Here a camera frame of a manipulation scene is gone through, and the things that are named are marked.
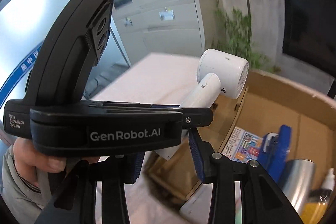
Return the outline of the grey sleeve forearm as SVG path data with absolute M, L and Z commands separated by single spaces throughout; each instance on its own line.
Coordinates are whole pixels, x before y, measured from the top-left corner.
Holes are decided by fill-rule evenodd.
M 2 181 L 2 197 L 15 219 L 22 224 L 35 223 L 46 202 L 41 190 L 17 172 L 13 146 L 3 155 Z

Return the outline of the person's left hand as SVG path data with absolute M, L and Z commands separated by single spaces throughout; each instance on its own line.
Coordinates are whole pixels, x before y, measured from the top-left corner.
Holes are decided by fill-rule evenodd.
M 19 175 L 37 188 L 39 187 L 37 169 L 46 173 L 59 173 L 66 167 L 66 158 L 40 153 L 29 139 L 16 139 L 13 153 L 15 168 Z

